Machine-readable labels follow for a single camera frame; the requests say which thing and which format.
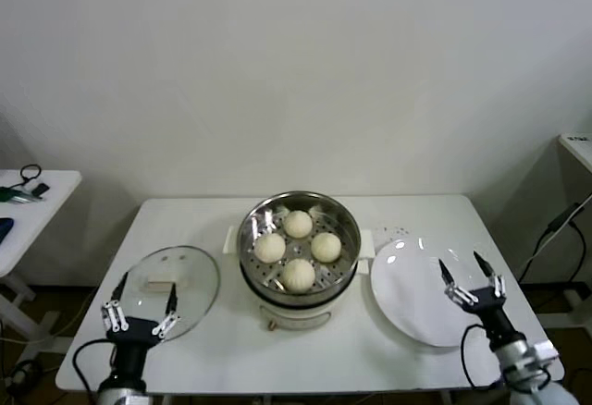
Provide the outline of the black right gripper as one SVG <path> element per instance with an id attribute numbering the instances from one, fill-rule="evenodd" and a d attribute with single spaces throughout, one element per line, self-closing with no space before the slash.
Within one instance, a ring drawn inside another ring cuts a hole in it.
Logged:
<path id="1" fill-rule="evenodd" d="M 445 294 L 452 302 L 481 321 L 490 343 L 512 343 L 517 339 L 517 330 L 503 310 L 506 301 L 504 277 L 498 275 L 477 251 L 473 255 L 487 279 L 487 285 L 469 292 L 456 284 L 448 267 L 439 259 Z"/>

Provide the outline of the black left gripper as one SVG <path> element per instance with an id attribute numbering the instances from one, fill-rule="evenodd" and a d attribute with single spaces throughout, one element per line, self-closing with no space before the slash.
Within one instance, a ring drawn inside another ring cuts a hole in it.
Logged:
<path id="1" fill-rule="evenodd" d="M 166 303 L 165 317 L 156 321 L 130 317 L 127 321 L 121 307 L 121 298 L 128 279 L 125 273 L 112 291 L 109 301 L 101 307 L 106 338 L 114 344 L 111 375 L 116 377 L 141 378 L 150 349 L 162 342 L 179 320 L 177 314 L 177 286 L 172 284 Z"/>

